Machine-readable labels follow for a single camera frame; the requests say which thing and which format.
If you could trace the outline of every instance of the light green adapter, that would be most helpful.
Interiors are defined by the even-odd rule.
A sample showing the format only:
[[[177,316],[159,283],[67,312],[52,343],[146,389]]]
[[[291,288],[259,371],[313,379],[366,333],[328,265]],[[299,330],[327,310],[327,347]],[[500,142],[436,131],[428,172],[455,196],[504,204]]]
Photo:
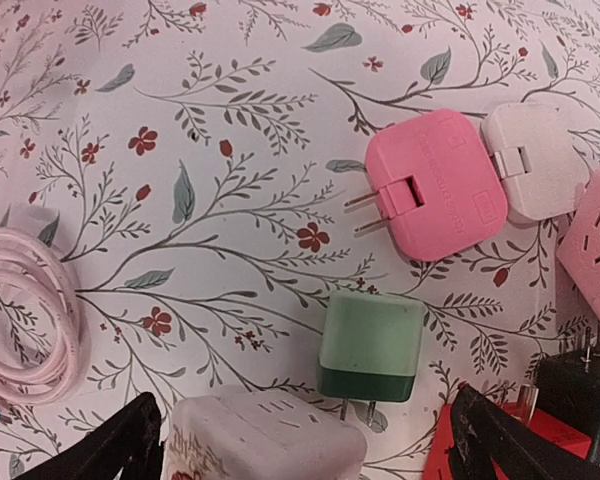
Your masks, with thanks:
[[[425,307],[415,300],[367,293],[331,294],[322,335],[318,391],[347,402],[405,402],[418,368]]]

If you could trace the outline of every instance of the charging cable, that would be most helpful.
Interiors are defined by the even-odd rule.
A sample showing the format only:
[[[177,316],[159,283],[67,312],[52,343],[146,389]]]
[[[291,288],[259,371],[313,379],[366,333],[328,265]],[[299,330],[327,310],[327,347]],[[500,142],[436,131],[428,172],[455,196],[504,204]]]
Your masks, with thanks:
[[[38,239],[0,228],[0,284],[36,297],[57,331],[53,350],[40,365],[16,368],[0,360],[0,400],[41,405],[62,399],[80,379],[80,340],[86,333],[69,274],[51,249]],[[34,392],[27,392],[28,387],[33,387]]]

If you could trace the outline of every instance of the power adapter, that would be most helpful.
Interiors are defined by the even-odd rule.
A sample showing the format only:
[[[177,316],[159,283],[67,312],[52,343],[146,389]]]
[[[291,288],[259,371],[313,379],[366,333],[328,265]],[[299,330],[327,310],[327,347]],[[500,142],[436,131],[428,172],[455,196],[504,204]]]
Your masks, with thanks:
[[[587,329],[584,349],[541,360],[536,385],[538,408],[590,437],[587,460],[600,464],[600,353],[590,342]]]
[[[331,294],[322,334],[318,391],[348,400],[369,401],[367,422],[375,402],[405,402],[411,397],[418,367],[424,306],[367,293]]]
[[[509,219],[537,222],[576,209],[589,171],[549,105],[499,105],[482,134],[509,201]]]
[[[591,176],[556,256],[600,319],[600,169]]]
[[[462,114],[437,110],[378,132],[366,167],[382,218],[403,253],[436,261],[500,231],[507,199],[478,131]]]

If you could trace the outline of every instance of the plug prong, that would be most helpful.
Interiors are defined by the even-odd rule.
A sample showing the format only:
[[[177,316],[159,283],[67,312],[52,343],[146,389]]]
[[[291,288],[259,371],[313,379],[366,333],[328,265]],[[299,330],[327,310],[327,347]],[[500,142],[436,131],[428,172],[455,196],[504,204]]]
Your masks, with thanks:
[[[381,224],[383,224],[386,221],[387,221],[386,218],[380,218],[378,220],[374,220],[373,222],[369,222],[366,225],[363,225],[361,227],[356,227],[356,229],[354,230],[354,233],[364,232],[365,230],[369,230],[370,228],[373,228],[373,227],[376,227],[378,225],[381,225]]]
[[[340,407],[340,420],[343,422],[347,419],[347,407],[349,406],[349,399],[342,399],[342,406]]]
[[[367,409],[367,425],[370,427],[373,425],[373,416],[376,413],[376,402],[369,402],[369,408]]]
[[[352,207],[353,205],[357,205],[360,202],[364,202],[365,200],[368,200],[369,198],[373,198],[376,195],[377,195],[376,192],[367,193],[366,195],[362,195],[360,197],[354,198],[353,200],[349,200],[348,202],[345,202],[344,207],[345,208]]]

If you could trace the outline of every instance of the socket hole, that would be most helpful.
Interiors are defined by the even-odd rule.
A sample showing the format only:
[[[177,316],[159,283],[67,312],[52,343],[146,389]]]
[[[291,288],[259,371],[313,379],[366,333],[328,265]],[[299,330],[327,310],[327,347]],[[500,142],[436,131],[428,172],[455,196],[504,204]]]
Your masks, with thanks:
[[[278,420],[280,423],[282,423],[283,425],[288,425],[290,427],[293,428],[300,428],[300,425],[298,425],[297,423],[290,423],[290,422],[285,422],[284,420]]]
[[[421,207],[424,205],[422,201],[422,197],[420,196],[420,191],[418,190],[418,186],[416,185],[416,181],[413,177],[407,177],[407,187],[409,187],[409,191],[411,195],[413,195],[413,200],[416,202],[416,207]]]

